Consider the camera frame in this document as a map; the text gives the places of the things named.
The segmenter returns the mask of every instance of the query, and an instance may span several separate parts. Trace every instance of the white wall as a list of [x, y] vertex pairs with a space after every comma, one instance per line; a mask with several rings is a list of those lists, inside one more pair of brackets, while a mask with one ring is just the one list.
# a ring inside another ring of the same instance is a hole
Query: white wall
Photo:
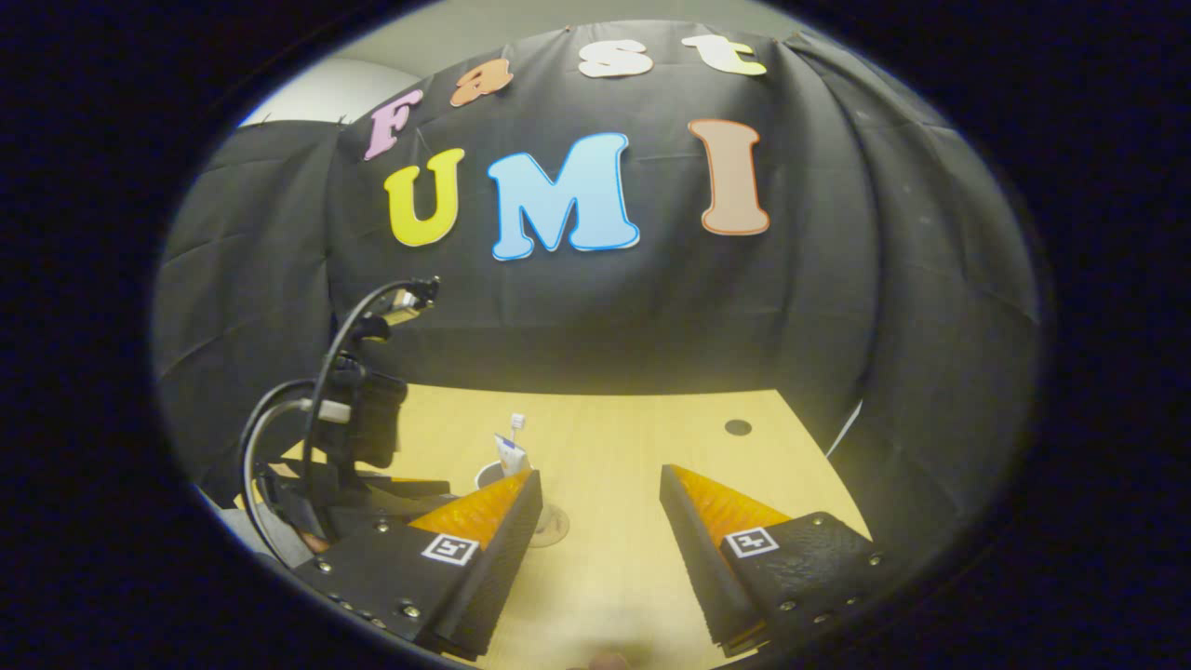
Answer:
[[353, 58], [325, 58], [270, 95], [241, 125], [275, 120], [351, 123], [420, 77]]

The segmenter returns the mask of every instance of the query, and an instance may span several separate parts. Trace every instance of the table surface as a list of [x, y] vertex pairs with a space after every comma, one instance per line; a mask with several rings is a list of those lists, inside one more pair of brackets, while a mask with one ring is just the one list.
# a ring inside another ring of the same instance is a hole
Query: table surface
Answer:
[[[411, 384], [399, 418], [401, 451], [380, 472], [445, 480], [453, 494], [469, 494], [476, 472], [497, 459], [493, 433], [510, 437], [513, 413], [525, 415], [516, 442], [570, 531], [528, 550], [488, 653], [472, 665], [565, 670], [603, 651], [623, 653], [635, 670], [727, 663], [657, 500], [665, 464], [788, 516], [827, 512], [871, 539], [835, 470], [773, 390], [565, 396]], [[734, 419], [752, 432], [729, 434], [724, 425]]]

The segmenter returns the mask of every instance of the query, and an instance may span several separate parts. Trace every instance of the black cable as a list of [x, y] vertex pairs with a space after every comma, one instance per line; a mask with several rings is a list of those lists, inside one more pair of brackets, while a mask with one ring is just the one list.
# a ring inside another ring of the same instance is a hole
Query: black cable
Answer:
[[[283, 382], [281, 384], [278, 384], [276, 387], [270, 389], [267, 394], [264, 394], [263, 397], [261, 397], [261, 401], [256, 403], [255, 408], [252, 408], [252, 413], [248, 415], [248, 422], [244, 424], [244, 430], [239, 434], [238, 453], [239, 453], [239, 463], [242, 467], [241, 470], [243, 470], [244, 459], [248, 457], [248, 442], [252, 436], [252, 430], [256, 428], [256, 424], [261, 420], [261, 415], [268, 412], [269, 407], [273, 406], [274, 401], [276, 401], [276, 399], [279, 399], [280, 396], [292, 393], [297, 389], [312, 389], [313, 387], [314, 387], [313, 380], [292, 380], [289, 382]], [[281, 565], [285, 565], [286, 564], [285, 561], [282, 561], [281, 557], [276, 556], [276, 552], [273, 551], [273, 546], [269, 544], [268, 536], [264, 534], [264, 528], [262, 528], [256, 522], [256, 515], [249, 513], [248, 506], [256, 505], [256, 501], [252, 497], [251, 489], [243, 482], [242, 477], [237, 477], [237, 480], [241, 480], [239, 489], [241, 489], [241, 496], [244, 500], [244, 514], [248, 514], [248, 520], [251, 521], [252, 528], [256, 531], [256, 534], [261, 537], [261, 541], [263, 541], [266, 546], [269, 547], [269, 552], [273, 553], [276, 557], [276, 559], [281, 562]]]
[[316, 490], [316, 487], [313, 487], [312, 477], [310, 477], [311, 474], [310, 459], [312, 453], [312, 446], [310, 443], [311, 443], [311, 437], [313, 436], [314, 432], [314, 422], [318, 421], [318, 413], [320, 412], [323, 406], [323, 396], [326, 394], [326, 378], [330, 377], [331, 370], [335, 368], [335, 362], [339, 358], [339, 352], [343, 350], [343, 345], [347, 342], [349, 334], [351, 333], [351, 328], [355, 326], [356, 320], [358, 320], [360, 317], [368, 311], [369, 306], [372, 306], [372, 303], [376, 300], [376, 298], [385, 294], [387, 290], [399, 290], [401, 288], [410, 289], [417, 284], [418, 282], [414, 280], [393, 281], [391, 283], [381, 286], [380, 288], [374, 289], [372, 293], [368, 293], [368, 295], [364, 296], [364, 299], [360, 300], [360, 302], [356, 303], [356, 307], [351, 309], [351, 313], [348, 315], [348, 318], [343, 320], [343, 325], [339, 326], [339, 332], [336, 334], [335, 342], [331, 343], [331, 349], [326, 352], [326, 358], [323, 359], [323, 369], [319, 371], [318, 377], [316, 378], [314, 393], [311, 395], [310, 417], [306, 418], [306, 439], [303, 440], [303, 446], [301, 446], [303, 471], [300, 474], [300, 477], [301, 477], [303, 490], [306, 494], [307, 500], [310, 500], [311, 502], [311, 507], [313, 508], [314, 515], [318, 519], [319, 525], [323, 527], [323, 532], [328, 536], [326, 538], [324, 538], [328, 541], [335, 540], [335, 538], [332, 537], [333, 531], [330, 527], [329, 520], [324, 519], [323, 516], [322, 500], [320, 496], [318, 495], [318, 491]]

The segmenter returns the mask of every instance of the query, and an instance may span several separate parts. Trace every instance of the blue letter m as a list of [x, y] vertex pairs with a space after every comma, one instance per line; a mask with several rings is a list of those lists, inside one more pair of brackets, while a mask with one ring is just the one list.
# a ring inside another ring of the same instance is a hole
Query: blue letter m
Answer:
[[572, 246], [598, 251], [636, 244], [641, 231], [625, 215], [621, 190], [621, 151], [628, 145], [629, 138], [619, 132], [579, 139], [570, 146], [557, 181], [550, 181], [529, 154], [505, 156], [488, 165], [488, 176], [497, 180], [500, 217], [500, 238], [492, 255], [511, 261], [534, 252], [534, 240], [522, 225], [523, 213], [547, 250], [557, 249], [576, 202]]

